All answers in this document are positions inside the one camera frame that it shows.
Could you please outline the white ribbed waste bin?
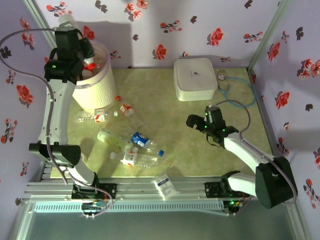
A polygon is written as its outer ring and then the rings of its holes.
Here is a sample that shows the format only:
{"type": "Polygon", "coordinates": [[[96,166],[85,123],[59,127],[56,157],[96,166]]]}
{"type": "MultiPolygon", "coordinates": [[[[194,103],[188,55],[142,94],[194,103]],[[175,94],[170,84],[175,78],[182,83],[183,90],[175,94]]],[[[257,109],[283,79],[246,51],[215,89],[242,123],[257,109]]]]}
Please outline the white ribbed waste bin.
{"type": "Polygon", "coordinates": [[[93,113],[95,109],[110,109],[116,101],[116,86],[112,71],[110,69],[102,82],[85,89],[74,89],[73,98],[83,110],[93,113]]]}

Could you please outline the clear bottle white cap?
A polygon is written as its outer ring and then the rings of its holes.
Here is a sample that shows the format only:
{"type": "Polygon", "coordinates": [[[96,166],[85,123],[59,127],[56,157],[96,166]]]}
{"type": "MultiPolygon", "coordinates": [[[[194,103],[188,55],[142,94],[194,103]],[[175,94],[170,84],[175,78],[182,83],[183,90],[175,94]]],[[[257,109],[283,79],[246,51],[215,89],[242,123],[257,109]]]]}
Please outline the clear bottle white cap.
{"type": "Polygon", "coordinates": [[[76,123],[104,123],[109,119],[116,118],[118,116],[119,114],[116,110],[95,109],[94,113],[89,113],[87,111],[78,112],[74,117],[74,121],[76,123]]]}
{"type": "Polygon", "coordinates": [[[142,154],[137,151],[111,152],[109,157],[111,160],[121,162],[123,165],[130,167],[152,168],[162,163],[157,156],[142,154]]]}

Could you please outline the aluminium frame rail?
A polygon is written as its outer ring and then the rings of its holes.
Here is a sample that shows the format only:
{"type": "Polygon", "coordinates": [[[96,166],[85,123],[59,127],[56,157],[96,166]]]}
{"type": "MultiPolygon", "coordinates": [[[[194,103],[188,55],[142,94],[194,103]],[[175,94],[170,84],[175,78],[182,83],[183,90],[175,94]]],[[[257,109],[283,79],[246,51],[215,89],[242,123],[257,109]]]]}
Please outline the aluminium frame rail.
{"type": "MultiPolygon", "coordinates": [[[[240,193],[228,193],[221,196],[217,193],[208,198],[207,192],[210,188],[205,183],[219,183],[220,177],[170,177],[171,182],[178,194],[170,197],[169,201],[242,201],[248,200],[250,193],[241,190],[240,193]]],[[[103,178],[103,184],[115,184],[115,190],[108,193],[115,194],[116,202],[160,202],[162,197],[153,183],[152,177],[112,177],[103,178]]],[[[65,185],[62,179],[44,179],[40,182],[30,182],[27,184],[22,200],[44,201],[44,202],[70,202],[73,194],[72,179],[65,185]]]]}

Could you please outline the clear bottle blue label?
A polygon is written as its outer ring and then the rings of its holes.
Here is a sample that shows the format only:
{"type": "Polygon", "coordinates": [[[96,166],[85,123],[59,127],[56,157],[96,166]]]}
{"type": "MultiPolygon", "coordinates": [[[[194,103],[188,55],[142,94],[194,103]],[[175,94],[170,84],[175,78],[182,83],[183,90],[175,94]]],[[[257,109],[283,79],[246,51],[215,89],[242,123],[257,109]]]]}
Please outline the clear bottle blue label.
{"type": "Polygon", "coordinates": [[[138,145],[140,148],[144,149],[149,154],[162,157],[165,153],[155,141],[139,132],[135,132],[131,136],[131,141],[134,144],[138,145]]]}

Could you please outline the white plastic box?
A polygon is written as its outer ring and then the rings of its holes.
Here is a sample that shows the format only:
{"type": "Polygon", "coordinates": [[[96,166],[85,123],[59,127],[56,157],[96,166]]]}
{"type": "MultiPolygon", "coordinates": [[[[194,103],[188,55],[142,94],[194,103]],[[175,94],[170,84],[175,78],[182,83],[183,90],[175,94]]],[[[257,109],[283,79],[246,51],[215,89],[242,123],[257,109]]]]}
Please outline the white plastic box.
{"type": "Polygon", "coordinates": [[[181,102],[211,100],[218,89],[212,62],[204,57],[176,60],[173,80],[176,97],[181,102]]]}

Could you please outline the clear bottle red cap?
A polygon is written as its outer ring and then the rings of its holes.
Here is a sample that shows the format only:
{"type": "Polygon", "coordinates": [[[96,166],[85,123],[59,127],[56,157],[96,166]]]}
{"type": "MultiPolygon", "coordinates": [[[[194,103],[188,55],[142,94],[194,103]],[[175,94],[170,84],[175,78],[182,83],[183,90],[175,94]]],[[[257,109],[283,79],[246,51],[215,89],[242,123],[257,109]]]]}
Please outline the clear bottle red cap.
{"type": "Polygon", "coordinates": [[[119,110],[121,111],[121,113],[131,122],[131,124],[136,129],[144,125],[143,121],[139,118],[136,110],[130,103],[124,100],[120,95],[117,95],[115,97],[115,100],[119,105],[119,110]]]}

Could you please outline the blue tube stethoscope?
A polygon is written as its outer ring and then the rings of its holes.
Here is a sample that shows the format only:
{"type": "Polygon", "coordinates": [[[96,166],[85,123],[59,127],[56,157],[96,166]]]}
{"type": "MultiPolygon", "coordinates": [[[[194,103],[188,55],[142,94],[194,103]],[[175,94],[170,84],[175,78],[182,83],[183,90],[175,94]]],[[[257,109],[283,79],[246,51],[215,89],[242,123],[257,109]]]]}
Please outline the blue tube stethoscope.
{"type": "Polygon", "coordinates": [[[225,100],[229,104],[231,104],[232,106],[237,107],[237,108],[248,108],[248,107],[253,106],[256,103],[257,97],[256,97],[255,90],[247,80],[240,78],[240,77],[228,76],[227,72],[225,70],[221,70],[221,69],[217,71],[216,77],[217,77],[218,90],[223,94],[225,100]],[[249,104],[243,105],[242,103],[231,101],[229,99],[228,92],[231,89],[231,85],[229,83],[229,80],[240,81],[249,87],[249,89],[251,90],[251,93],[253,95],[253,99],[249,104]]]}

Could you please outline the aluminium frame post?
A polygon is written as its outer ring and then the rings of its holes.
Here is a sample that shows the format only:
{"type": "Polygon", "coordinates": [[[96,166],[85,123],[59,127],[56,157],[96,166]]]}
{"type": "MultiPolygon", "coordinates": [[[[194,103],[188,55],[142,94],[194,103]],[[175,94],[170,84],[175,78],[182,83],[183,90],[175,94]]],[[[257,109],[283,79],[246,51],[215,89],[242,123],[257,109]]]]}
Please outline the aluminium frame post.
{"type": "MultiPolygon", "coordinates": [[[[38,6],[36,0],[22,0],[29,12],[31,13],[33,19],[35,20],[36,24],[41,29],[49,29],[50,26],[43,15],[40,7],[38,6]]],[[[52,31],[44,31],[43,36],[47,43],[49,44],[50,48],[53,49],[56,47],[55,42],[55,35],[52,31]]]]}
{"type": "Polygon", "coordinates": [[[277,10],[276,10],[270,24],[268,25],[268,28],[265,31],[265,33],[262,37],[262,40],[261,40],[260,44],[258,45],[248,67],[246,68],[247,71],[253,70],[255,65],[259,61],[259,59],[263,56],[263,52],[264,52],[265,48],[267,47],[268,42],[270,41],[270,39],[271,39],[272,35],[274,34],[275,30],[277,29],[278,25],[280,24],[282,18],[286,15],[288,8],[293,1],[294,0],[279,0],[279,5],[277,7],[277,10]]]}

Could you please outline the white blue-print packet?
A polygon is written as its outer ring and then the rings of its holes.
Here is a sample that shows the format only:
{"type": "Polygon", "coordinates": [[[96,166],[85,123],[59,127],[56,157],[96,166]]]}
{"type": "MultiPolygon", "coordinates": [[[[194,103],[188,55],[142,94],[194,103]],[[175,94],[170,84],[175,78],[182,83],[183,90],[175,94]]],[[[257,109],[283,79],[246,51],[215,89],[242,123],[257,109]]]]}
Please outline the white blue-print packet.
{"type": "Polygon", "coordinates": [[[152,183],[154,184],[163,201],[166,201],[178,194],[177,189],[167,174],[162,174],[156,177],[153,179],[152,183]]]}

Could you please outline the clear bottle green label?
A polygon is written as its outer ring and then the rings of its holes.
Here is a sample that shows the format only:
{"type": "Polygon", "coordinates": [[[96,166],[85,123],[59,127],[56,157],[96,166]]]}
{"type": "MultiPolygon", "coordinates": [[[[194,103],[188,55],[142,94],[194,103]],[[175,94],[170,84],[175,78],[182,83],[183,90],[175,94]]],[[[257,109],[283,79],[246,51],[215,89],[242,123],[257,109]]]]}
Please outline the clear bottle green label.
{"type": "Polygon", "coordinates": [[[133,145],[132,141],[121,137],[108,129],[101,129],[97,134],[97,139],[103,143],[107,143],[110,146],[114,147],[118,151],[128,152],[128,153],[137,153],[138,148],[133,145]]]}

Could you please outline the clear bin liner bag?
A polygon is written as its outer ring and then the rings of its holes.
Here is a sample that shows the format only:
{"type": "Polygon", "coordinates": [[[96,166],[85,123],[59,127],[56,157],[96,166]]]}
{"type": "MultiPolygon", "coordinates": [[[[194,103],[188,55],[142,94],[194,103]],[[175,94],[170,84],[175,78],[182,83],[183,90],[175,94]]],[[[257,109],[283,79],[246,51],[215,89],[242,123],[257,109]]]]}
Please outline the clear bin liner bag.
{"type": "Polygon", "coordinates": [[[107,57],[107,63],[104,65],[103,70],[98,74],[94,74],[93,71],[85,70],[83,68],[82,70],[83,80],[80,80],[78,78],[75,86],[76,90],[90,88],[96,84],[99,84],[100,82],[102,82],[103,78],[107,76],[107,73],[111,68],[111,57],[107,48],[103,44],[95,40],[91,40],[90,42],[94,48],[95,55],[96,54],[105,55],[107,57]]]}

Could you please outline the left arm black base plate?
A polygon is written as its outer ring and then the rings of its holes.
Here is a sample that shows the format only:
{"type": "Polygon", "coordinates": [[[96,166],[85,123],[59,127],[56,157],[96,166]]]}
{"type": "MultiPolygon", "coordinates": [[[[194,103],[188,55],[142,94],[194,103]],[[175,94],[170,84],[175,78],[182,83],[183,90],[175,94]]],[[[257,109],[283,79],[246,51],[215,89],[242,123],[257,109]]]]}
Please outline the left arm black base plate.
{"type": "MultiPolygon", "coordinates": [[[[116,183],[95,183],[93,186],[108,192],[115,199],[117,193],[116,183]]],[[[73,200],[103,200],[105,197],[106,194],[99,190],[77,184],[73,185],[71,193],[73,200]]]]}

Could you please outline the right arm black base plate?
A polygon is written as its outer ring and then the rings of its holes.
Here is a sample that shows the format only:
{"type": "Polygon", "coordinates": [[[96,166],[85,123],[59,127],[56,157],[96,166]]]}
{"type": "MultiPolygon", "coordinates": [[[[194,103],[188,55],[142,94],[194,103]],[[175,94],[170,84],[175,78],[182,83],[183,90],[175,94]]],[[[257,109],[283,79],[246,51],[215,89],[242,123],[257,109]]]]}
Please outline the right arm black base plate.
{"type": "Polygon", "coordinates": [[[225,181],[205,182],[204,191],[207,198],[247,198],[250,195],[231,190],[225,181]]]}

